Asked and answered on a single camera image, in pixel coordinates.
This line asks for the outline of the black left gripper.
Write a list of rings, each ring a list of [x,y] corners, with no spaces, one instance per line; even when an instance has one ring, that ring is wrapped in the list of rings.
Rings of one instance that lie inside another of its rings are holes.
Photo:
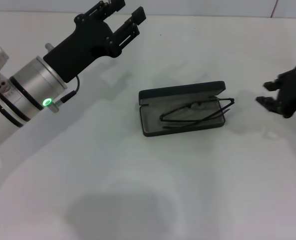
[[[96,59],[116,58],[139,34],[138,26],[146,20],[143,7],[114,33],[104,21],[125,6],[124,0],[99,1],[84,15],[75,18],[74,32],[43,57],[43,60],[68,83]]]

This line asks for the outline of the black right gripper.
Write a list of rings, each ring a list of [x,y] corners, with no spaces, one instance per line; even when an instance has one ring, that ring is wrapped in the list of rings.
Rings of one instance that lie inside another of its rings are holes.
[[[279,90],[277,99],[273,97],[258,96],[258,102],[267,111],[290,118],[296,112],[296,67],[288,72],[282,73],[277,79],[268,81],[263,87],[274,92]]]

